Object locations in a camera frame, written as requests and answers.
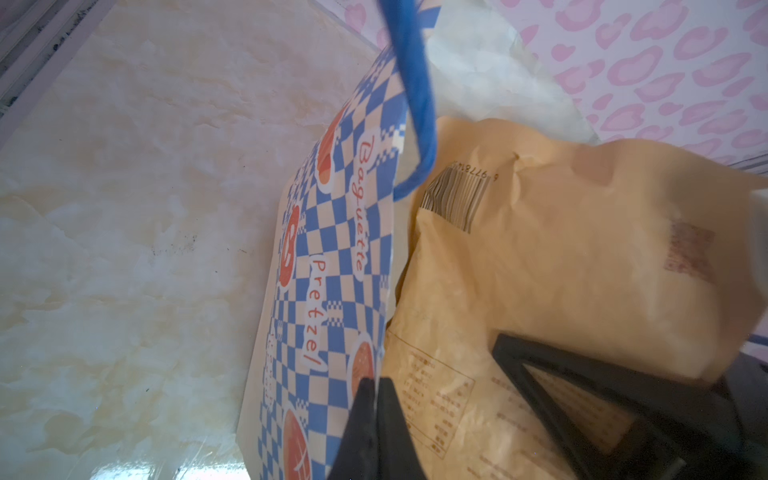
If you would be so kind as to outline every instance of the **brown paper bag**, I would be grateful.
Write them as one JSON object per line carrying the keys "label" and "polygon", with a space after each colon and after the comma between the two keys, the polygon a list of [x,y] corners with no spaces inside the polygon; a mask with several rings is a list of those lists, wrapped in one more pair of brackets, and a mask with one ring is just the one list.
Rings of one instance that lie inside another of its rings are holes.
{"label": "brown paper bag", "polygon": [[[382,369],[430,478],[572,478],[491,357],[499,331],[712,382],[754,329],[747,204],[768,179],[500,120],[441,118],[439,142]],[[604,451],[626,432],[626,413],[537,376]]]}

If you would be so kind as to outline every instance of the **black plastic part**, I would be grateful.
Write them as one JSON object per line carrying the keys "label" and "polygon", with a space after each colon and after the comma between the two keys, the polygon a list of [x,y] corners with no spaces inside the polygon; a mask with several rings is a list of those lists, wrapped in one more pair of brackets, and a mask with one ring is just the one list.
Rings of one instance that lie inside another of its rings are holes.
{"label": "black plastic part", "polygon": [[360,381],[328,480],[426,480],[391,379]]}
{"label": "black plastic part", "polygon": [[[751,357],[740,357],[726,376],[731,399],[505,334],[493,357],[581,480],[738,478],[745,458],[768,462],[768,399],[761,390],[768,384],[764,373],[761,379],[753,368],[746,372],[745,365],[756,365]],[[602,454],[525,365],[622,406],[636,422],[610,455]]]}

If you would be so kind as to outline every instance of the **bag handle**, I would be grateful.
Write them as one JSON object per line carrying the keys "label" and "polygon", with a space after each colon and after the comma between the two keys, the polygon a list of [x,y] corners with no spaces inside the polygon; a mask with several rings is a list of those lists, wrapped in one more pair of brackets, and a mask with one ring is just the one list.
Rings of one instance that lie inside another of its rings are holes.
{"label": "bag handle", "polygon": [[423,184],[435,168],[435,99],[429,82],[422,29],[419,27],[414,0],[379,0],[379,7],[384,14],[402,85],[406,90],[421,157],[413,173],[395,186],[392,196],[396,202]]}

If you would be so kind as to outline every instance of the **pink spot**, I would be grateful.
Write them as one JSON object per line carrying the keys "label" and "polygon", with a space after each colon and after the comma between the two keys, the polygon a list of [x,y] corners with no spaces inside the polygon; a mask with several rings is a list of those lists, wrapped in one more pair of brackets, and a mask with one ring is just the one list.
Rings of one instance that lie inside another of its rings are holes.
{"label": "pink spot", "polygon": [[684,73],[666,74],[640,88],[635,88],[634,93],[645,103],[658,101],[672,95],[683,78],[685,78]]}
{"label": "pink spot", "polygon": [[568,57],[573,55],[573,53],[576,51],[575,46],[566,47],[562,43],[558,43],[554,47],[552,47],[552,58],[554,58],[557,61],[564,61],[567,60]]}
{"label": "pink spot", "polygon": [[688,16],[688,8],[680,5],[682,0],[667,0],[655,12],[650,12],[637,21],[629,38],[638,41],[643,38],[660,40],[677,30]]}
{"label": "pink spot", "polygon": [[703,142],[700,142],[698,144],[688,144],[683,145],[683,148],[692,151],[697,155],[701,155],[702,157],[708,157],[710,156],[715,150],[720,148],[720,145],[723,144],[723,141],[719,138],[711,138],[709,140],[705,140]]}
{"label": "pink spot", "polygon": [[768,94],[752,95],[750,103],[755,110],[766,111],[768,110]]}
{"label": "pink spot", "polygon": [[725,87],[725,90],[723,90],[723,96],[724,97],[737,96],[742,91],[744,91],[744,88],[749,87],[754,80],[755,80],[755,77],[745,77],[745,78],[742,78],[741,80],[736,80],[734,83]]}
{"label": "pink spot", "polygon": [[520,39],[522,39],[523,45],[528,46],[528,44],[531,43],[531,40],[533,40],[533,37],[536,36],[537,32],[538,25],[531,25],[530,27],[524,28],[523,31],[520,32]]}
{"label": "pink spot", "polygon": [[634,57],[617,61],[608,70],[608,80],[617,86],[632,85],[654,73],[664,50],[658,45],[647,48]]}
{"label": "pink spot", "polygon": [[602,97],[594,101],[594,103],[592,104],[592,108],[594,108],[595,110],[605,110],[608,104],[611,103],[611,99],[613,97],[614,97],[614,94],[603,95]]}
{"label": "pink spot", "polygon": [[624,27],[627,26],[631,19],[632,15],[624,13],[619,15],[613,23],[600,25],[594,33],[594,40],[600,48],[607,50],[621,36],[621,31],[624,30]]}
{"label": "pink spot", "polygon": [[573,95],[583,91],[587,87],[587,80],[600,74],[604,67],[604,61],[596,60],[581,67],[571,67],[555,75],[554,79],[558,81],[566,93]]}
{"label": "pink spot", "polygon": [[645,119],[642,114],[645,106],[642,104],[626,105],[612,113],[600,127],[603,131],[624,131],[640,127]]}
{"label": "pink spot", "polygon": [[720,165],[730,165],[736,161],[734,155],[725,155],[723,157],[713,158],[712,161],[716,161]]}
{"label": "pink spot", "polygon": [[728,36],[727,28],[711,31],[709,27],[696,27],[680,39],[674,47],[674,57],[677,60],[690,60],[704,55],[723,43]]}
{"label": "pink spot", "polygon": [[751,41],[768,46],[768,5],[750,15],[744,22],[744,31],[751,32]]}
{"label": "pink spot", "polygon": [[651,125],[650,127],[641,128],[637,132],[635,138],[643,138],[645,140],[662,141],[664,138],[669,137],[674,133],[674,127],[659,127],[658,125]]}
{"label": "pink spot", "polygon": [[386,31],[386,28],[382,28],[379,30],[379,33],[376,34],[376,46],[378,46],[380,50],[383,50],[387,45],[389,45],[389,32]]}
{"label": "pink spot", "polygon": [[699,127],[699,134],[729,134],[732,131],[738,130],[746,123],[747,116],[744,114],[744,110],[734,110],[729,114],[725,114],[714,120],[708,121],[706,124]]}
{"label": "pink spot", "polygon": [[554,14],[554,20],[567,31],[584,30],[600,18],[600,7],[605,0],[571,0],[562,12]]}
{"label": "pink spot", "polygon": [[751,7],[752,5],[755,5],[760,0],[739,0],[736,2],[736,8],[737,10],[741,10],[742,8]]}
{"label": "pink spot", "polygon": [[713,61],[708,66],[694,72],[694,81],[701,87],[713,87],[724,81],[729,81],[739,74],[739,70],[750,58],[752,58],[752,54],[744,52]]}
{"label": "pink spot", "polygon": [[344,21],[352,30],[360,33],[366,24],[366,7],[361,3],[347,7],[344,10]]}
{"label": "pink spot", "polygon": [[725,100],[705,101],[700,104],[695,104],[683,110],[683,117],[680,119],[680,126],[695,124],[698,121],[702,121],[705,118],[711,117],[716,114],[723,105],[726,104]]}
{"label": "pink spot", "polygon": [[670,102],[667,102],[659,107],[659,113],[662,114],[664,117],[667,115],[672,115],[674,112],[680,110],[683,107],[682,104],[673,104]]}
{"label": "pink spot", "polygon": [[762,145],[767,141],[768,133],[755,129],[738,134],[730,144],[735,148],[752,148],[757,145]]}

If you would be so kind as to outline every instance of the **marble floor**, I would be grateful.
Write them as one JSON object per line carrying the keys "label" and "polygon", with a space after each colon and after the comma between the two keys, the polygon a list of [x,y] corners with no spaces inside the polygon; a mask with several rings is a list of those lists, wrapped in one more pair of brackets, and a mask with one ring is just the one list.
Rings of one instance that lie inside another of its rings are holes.
{"label": "marble floor", "polygon": [[225,3],[118,0],[0,151],[0,478],[247,478],[278,196],[376,53]]}

